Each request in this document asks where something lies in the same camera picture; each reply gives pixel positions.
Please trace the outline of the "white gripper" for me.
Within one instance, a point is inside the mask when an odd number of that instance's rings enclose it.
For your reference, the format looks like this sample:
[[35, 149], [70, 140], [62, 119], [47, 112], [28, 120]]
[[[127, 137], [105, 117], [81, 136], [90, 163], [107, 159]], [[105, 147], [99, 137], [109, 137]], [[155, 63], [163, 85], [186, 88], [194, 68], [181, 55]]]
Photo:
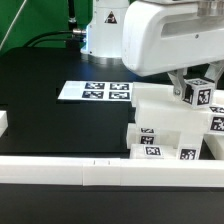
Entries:
[[186, 67], [212, 62], [205, 77], [217, 83], [224, 73], [224, 15], [200, 17], [198, 11], [196, 1], [133, 2], [124, 19], [124, 65], [139, 76], [169, 71], [178, 98], [185, 96]]

